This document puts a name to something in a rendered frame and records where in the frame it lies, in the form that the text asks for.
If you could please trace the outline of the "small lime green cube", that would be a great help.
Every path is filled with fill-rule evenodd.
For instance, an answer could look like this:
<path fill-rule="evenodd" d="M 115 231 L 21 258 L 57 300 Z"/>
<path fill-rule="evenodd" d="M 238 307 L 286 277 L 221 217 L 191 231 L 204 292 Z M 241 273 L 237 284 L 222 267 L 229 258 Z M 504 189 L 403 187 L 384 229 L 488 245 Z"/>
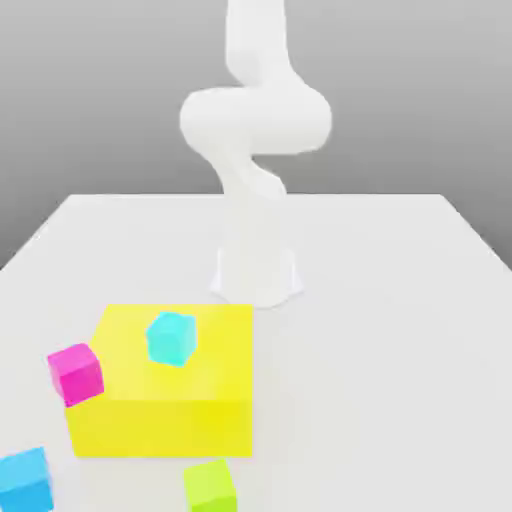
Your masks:
<path fill-rule="evenodd" d="M 187 512 L 237 512 L 235 486 L 224 459 L 184 470 Z"/>

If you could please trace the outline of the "large yellow box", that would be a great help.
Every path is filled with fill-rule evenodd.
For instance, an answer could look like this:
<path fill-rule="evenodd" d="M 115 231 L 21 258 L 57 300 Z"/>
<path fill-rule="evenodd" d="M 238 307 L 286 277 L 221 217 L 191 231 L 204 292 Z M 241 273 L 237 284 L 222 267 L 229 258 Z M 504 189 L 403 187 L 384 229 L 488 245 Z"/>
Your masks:
<path fill-rule="evenodd" d="M 196 319 L 198 346 L 182 367 L 148 356 L 146 330 L 164 311 Z M 251 456 L 252 306 L 110 304 L 89 345 L 104 391 L 65 411 L 76 456 Z"/>

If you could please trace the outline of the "small cyan cube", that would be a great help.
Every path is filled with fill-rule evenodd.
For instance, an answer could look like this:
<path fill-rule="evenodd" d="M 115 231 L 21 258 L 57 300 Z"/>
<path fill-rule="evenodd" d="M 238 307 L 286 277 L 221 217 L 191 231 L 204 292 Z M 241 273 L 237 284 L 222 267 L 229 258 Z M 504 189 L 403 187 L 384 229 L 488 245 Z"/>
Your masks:
<path fill-rule="evenodd" d="M 149 359 L 184 367 L 197 348 L 197 326 L 193 315 L 161 312 L 146 330 Z"/>

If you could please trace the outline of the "small blue cube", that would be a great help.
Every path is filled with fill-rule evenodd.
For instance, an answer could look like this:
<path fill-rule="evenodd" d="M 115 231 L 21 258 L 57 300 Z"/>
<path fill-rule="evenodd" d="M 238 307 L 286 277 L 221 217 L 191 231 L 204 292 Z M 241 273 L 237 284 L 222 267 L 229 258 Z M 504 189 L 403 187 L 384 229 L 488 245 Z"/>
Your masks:
<path fill-rule="evenodd" d="M 0 458 L 0 512 L 50 512 L 51 476 L 42 447 Z"/>

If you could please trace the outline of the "small magenta cube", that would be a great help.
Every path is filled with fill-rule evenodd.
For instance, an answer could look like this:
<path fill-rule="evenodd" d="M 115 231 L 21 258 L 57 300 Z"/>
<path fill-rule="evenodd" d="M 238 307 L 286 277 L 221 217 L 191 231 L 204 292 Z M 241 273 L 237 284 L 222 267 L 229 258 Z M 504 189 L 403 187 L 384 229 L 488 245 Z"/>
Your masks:
<path fill-rule="evenodd" d="M 98 358 L 86 343 L 47 356 L 52 383 L 65 407 L 75 406 L 104 392 Z"/>

